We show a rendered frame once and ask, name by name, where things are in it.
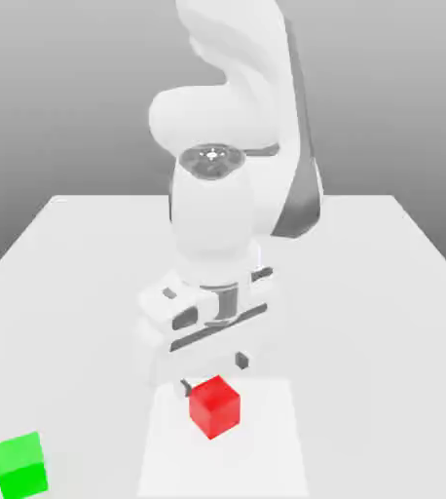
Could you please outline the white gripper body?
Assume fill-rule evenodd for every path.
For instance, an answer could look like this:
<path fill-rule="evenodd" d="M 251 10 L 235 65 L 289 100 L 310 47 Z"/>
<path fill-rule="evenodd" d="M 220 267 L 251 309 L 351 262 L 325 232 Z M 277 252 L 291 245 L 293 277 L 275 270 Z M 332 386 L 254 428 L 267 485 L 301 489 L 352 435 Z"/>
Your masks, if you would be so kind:
<path fill-rule="evenodd" d="M 285 301 L 275 288 L 268 298 L 242 313 L 228 326 L 206 326 L 183 337 L 149 344 L 149 383 L 177 385 L 186 378 L 193 386 L 215 376 L 232 376 L 241 371 L 235 366 L 238 351 L 250 357 L 254 371 L 267 353 L 280 344 L 285 331 Z"/>

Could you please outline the small red cube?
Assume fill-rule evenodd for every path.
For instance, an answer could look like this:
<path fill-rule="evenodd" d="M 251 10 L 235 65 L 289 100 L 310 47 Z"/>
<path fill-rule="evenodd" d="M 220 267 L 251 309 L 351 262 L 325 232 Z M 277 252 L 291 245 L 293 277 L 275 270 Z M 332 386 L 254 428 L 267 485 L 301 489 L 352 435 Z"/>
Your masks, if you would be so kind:
<path fill-rule="evenodd" d="M 189 396 L 189 416 L 213 440 L 241 422 L 241 396 L 220 375 L 195 386 Z"/>

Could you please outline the small green cube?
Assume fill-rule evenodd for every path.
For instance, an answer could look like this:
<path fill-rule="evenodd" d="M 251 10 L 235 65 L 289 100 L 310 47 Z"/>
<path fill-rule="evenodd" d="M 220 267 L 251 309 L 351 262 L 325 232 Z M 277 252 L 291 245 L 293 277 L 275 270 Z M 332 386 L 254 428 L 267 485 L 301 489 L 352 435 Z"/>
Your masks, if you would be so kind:
<path fill-rule="evenodd" d="M 0 491 L 3 499 L 26 499 L 49 490 L 37 431 L 0 441 Z"/>

